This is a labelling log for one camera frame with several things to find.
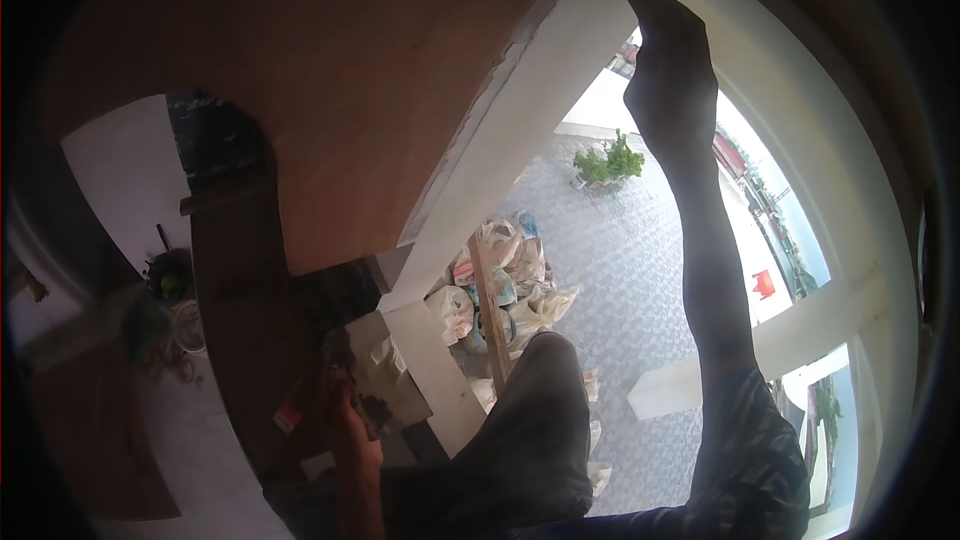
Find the tiled floor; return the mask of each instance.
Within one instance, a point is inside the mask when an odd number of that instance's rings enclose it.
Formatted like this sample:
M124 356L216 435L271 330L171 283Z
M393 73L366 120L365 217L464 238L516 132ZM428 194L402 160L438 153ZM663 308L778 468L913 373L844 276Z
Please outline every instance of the tiled floor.
M700 409L640 421L627 402L643 371L696 350L683 308L676 203L642 140L629 142L645 153L640 178L576 189L574 154L602 142L554 138L496 209L533 213L558 286L582 285L555 330L578 347L584 371L599 370L600 398L590 405L603 432L590 460L612 464L612 475L594 515L685 502L702 427Z

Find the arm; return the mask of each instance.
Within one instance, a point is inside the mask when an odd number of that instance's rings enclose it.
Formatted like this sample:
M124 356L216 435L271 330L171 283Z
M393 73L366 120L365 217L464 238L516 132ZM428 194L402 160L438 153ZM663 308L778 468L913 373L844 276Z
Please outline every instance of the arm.
M351 405L350 376L337 371L323 375L320 390L330 452L337 467L337 510L340 534L347 540L385 540L380 503L380 441L370 441L367 429Z
M756 365L747 291L712 145L717 81L703 21L677 0L628 0L643 45L624 102L677 200L683 305L703 393Z

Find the floor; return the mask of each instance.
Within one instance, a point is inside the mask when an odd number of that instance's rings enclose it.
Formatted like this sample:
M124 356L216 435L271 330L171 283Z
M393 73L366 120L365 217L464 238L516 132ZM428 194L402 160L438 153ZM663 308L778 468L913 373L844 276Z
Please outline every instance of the floor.
M558 131L601 136L563 123ZM690 497L702 428L699 408L641 421L627 393L643 371L696 352L683 307L683 246L676 203L660 166L645 153L639 178L614 188L571 185L577 150L602 140L558 135L534 158L497 207L533 213L559 288L582 285L554 329L573 342L584 371L599 370L592 418L603 428L590 460L612 465L590 514L675 506Z
M224 412L210 362L191 357L195 382L134 377L150 446L181 517L94 521L103 540L292 540L270 509Z

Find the gray pants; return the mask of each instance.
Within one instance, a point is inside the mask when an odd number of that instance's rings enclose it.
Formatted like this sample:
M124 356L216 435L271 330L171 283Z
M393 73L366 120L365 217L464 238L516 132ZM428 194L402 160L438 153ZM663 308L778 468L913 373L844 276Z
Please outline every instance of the gray pants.
M593 500L587 476L590 407L573 346L535 335L486 422L450 460L384 469L390 538L472 538L581 517ZM335 484L320 478L267 497L297 538L335 537Z

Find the forearm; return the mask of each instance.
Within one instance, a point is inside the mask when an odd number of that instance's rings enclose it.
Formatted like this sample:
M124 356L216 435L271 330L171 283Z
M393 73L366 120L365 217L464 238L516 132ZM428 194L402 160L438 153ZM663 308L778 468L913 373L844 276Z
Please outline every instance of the forearm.
M707 389L756 362L743 266L713 154L664 172L683 231L683 306Z
M380 475L338 472L337 510L344 540L385 540Z

